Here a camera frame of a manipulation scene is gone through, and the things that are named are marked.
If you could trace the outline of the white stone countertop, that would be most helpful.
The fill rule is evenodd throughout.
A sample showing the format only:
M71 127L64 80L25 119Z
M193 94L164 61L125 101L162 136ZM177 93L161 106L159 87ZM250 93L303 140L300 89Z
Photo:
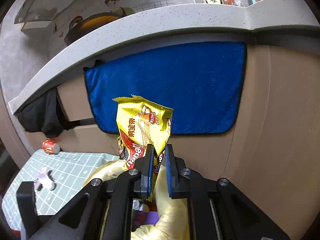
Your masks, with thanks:
M319 22L304 0L262 0L246 8L195 3L138 12L98 28L60 51L9 102L9 107L11 113L15 113L63 72L90 57L140 38L184 31L255 31L268 27L318 30Z

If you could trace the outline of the blue hanging towel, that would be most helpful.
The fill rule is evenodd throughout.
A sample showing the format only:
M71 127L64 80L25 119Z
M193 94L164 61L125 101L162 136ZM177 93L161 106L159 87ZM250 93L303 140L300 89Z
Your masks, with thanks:
M235 124L246 70L242 42L199 42L156 48L85 68L97 126L116 134L115 98L141 96L172 108L172 134L221 134Z

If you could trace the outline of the black hanging cloth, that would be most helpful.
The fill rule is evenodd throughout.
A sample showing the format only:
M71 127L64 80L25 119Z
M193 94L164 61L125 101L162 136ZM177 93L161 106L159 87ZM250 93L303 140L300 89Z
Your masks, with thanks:
M60 97L56 88L52 88L41 96L17 110L15 116L30 133L41 132L47 138L56 138L70 125L60 106Z

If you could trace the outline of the yellow wafer snack wrapper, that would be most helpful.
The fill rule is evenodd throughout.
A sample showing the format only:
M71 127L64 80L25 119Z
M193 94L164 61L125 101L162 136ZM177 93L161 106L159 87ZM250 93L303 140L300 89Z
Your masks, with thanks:
M153 189L162 162L165 146L171 135L173 109L149 101L141 96L118 97L116 123L120 137L119 152L124 169L134 168L137 159L146 155L151 144L155 150L151 166L151 190L148 200L153 200Z

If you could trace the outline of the green checked tablecloth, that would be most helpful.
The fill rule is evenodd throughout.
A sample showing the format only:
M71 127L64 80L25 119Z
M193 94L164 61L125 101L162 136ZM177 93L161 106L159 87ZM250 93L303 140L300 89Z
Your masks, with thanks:
M42 168L47 168L55 183L52 191L42 188L36 192L36 209L39 215L54 215L82 188L91 173L104 163L118 159L108 153L60 152L48 155L37 150L20 169L2 200L2 211L8 225L20 231L22 219L17 205L16 192L23 181L35 181Z

